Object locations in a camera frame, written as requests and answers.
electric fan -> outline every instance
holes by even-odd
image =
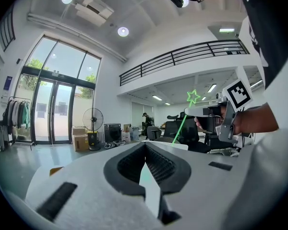
[[[104,122],[104,117],[97,108],[90,108],[83,114],[83,125],[89,130],[88,143],[90,150],[99,150],[100,148],[92,148],[98,144],[97,130],[102,126]]]

person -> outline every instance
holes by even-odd
[[[154,126],[154,120],[147,113],[143,113],[143,117],[145,117],[144,134],[146,135],[146,139],[148,139],[147,128],[150,127],[150,126]]]
[[[264,67],[267,89],[288,59],[288,0],[242,1],[250,21],[252,44]],[[197,118],[195,122],[201,127]],[[257,109],[239,112],[233,125],[234,134],[272,132],[278,129],[278,123],[268,103]]]

ceiling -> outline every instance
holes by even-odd
[[[100,27],[76,15],[75,4],[83,0],[73,0],[65,5],[61,0],[32,0],[30,12],[66,24],[93,37],[99,42],[125,56],[135,47],[146,33],[154,28],[183,20],[198,13],[218,12],[244,13],[241,0],[205,0],[202,3],[190,1],[186,8],[177,8],[170,0],[102,0],[114,13]],[[117,29],[125,26],[128,37],[120,37]]]
[[[250,85],[261,80],[257,67],[247,67],[245,71],[248,76]],[[209,101],[214,101],[216,99],[216,93],[222,92],[224,87],[228,86],[237,79],[238,77],[234,69],[201,72],[187,78],[173,80],[134,91],[129,93],[129,95],[150,101],[156,105],[164,105],[166,102],[170,104],[181,104],[186,103],[188,98],[187,92],[196,89],[197,94],[201,96],[199,100],[206,96],[204,102],[198,101],[197,103],[209,104]],[[217,86],[211,93],[208,93],[208,90],[212,84],[216,84]],[[153,95],[158,96],[162,99],[162,101],[156,100],[152,97]]]

clothing rack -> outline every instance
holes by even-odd
[[[11,100],[16,100],[16,101],[18,101],[18,100],[27,100],[27,101],[30,103],[30,115],[29,115],[29,119],[30,119],[30,124],[31,124],[31,109],[32,109],[32,107],[31,107],[31,100],[30,100],[30,99],[27,99],[27,98],[10,96],[10,97],[9,97],[9,102],[10,102]],[[35,146],[35,142],[33,142],[32,140],[31,140],[31,141],[16,140],[16,139],[14,139],[14,137],[13,137],[13,140],[10,140],[9,142],[11,142],[12,145],[13,145],[13,144],[17,144],[17,145],[27,145],[27,146],[30,146],[31,151],[32,151],[32,146]]]

blue sign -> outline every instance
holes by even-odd
[[[5,81],[5,84],[4,84],[4,87],[3,87],[4,90],[9,90],[10,89],[12,78],[13,77],[10,77],[10,76],[6,77],[6,81]]]

